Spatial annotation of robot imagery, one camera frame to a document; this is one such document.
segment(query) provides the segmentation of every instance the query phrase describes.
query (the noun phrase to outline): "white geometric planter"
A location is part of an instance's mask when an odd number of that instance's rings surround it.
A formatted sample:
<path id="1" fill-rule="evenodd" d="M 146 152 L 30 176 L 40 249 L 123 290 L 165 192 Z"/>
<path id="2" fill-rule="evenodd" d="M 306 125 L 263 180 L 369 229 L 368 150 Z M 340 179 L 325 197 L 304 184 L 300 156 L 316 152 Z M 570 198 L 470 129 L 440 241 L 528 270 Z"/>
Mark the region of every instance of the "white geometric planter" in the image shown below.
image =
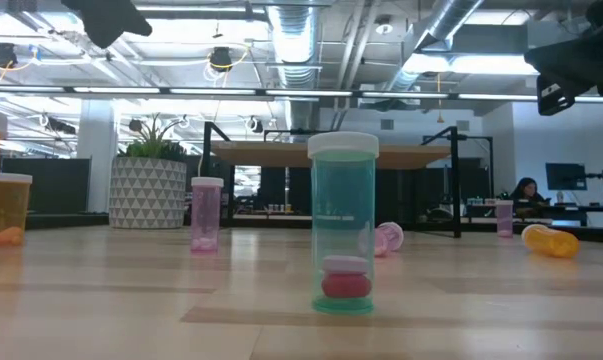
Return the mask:
<path id="1" fill-rule="evenodd" d="M 112 163 L 110 226 L 175 229 L 183 226 L 186 165 L 117 157 Z"/>

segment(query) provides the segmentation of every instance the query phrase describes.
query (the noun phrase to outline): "potted plant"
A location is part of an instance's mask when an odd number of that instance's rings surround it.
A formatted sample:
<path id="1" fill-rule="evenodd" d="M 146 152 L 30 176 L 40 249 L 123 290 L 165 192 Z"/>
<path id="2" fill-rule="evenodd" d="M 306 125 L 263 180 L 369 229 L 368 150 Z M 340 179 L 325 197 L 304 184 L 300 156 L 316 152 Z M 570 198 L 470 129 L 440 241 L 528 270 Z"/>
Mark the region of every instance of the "potted plant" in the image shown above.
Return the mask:
<path id="1" fill-rule="evenodd" d="M 174 229 L 183 225 L 186 152 L 179 143 L 163 140 L 180 121 L 161 127 L 132 120 L 140 136 L 112 164 L 110 226 L 124 229 Z"/>

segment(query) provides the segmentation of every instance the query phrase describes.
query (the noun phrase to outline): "wooden tabletop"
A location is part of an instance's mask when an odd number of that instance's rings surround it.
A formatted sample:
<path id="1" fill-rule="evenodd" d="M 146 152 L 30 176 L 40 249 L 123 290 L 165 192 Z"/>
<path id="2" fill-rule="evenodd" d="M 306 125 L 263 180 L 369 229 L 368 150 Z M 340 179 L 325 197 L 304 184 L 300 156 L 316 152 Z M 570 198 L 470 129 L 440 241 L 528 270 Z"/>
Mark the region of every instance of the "wooden tabletop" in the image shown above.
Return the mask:
<path id="1" fill-rule="evenodd" d="M 310 167 L 305 143 L 213 141 L 212 152 L 232 165 Z M 450 155 L 448 146 L 381 145 L 377 168 L 411 170 Z"/>

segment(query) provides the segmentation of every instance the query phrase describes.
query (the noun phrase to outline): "red pill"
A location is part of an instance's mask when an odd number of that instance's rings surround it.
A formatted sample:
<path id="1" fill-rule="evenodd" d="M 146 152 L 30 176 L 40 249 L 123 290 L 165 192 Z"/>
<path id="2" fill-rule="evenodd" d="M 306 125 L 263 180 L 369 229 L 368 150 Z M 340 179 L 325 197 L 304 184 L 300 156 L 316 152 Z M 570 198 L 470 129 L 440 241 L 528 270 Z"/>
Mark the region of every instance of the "red pill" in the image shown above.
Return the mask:
<path id="1" fill-rule="evenodd" d="M 372 283 L 364 275 L 329 274 L 321 282 L 325 296 L 335 299 L 366 297 Z"/>

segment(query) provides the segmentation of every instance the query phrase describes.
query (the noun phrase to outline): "air duct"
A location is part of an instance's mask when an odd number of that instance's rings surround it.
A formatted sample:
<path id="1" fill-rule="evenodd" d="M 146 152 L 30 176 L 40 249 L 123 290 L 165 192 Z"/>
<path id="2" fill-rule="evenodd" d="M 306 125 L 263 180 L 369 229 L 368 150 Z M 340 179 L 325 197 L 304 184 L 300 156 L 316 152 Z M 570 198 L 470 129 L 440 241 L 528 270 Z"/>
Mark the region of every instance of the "air duct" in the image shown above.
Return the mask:
<path id="1" fill-rule="evenodd" d="M 432 15 L 426 20 L 423 31 L 408 33 L 406 62 L 414 51 L 437 42 L 445 42 L 465 24 L 470 15 L 483 3 L 483 0 L 437 0 L 432 7 Z M 401 68 L 392 81 L 385 86 L 386 91 L 408 91 L 421 74 L 407 72 Z"/>
<path id="2" fill-rule="evenodd" d="M 317 70 L 298 66 L 314 60 L 317 9 L 303 6 L 273 6 L 267 9 L 272 23 L 272 44 L 277 61 L 295 66 L 279 67 L 279 79 L 286 89 L 315 87 Z M 288 101 L 286 122 L 290 129 L 316 130 L 319 127 L 316 101 Z"/>

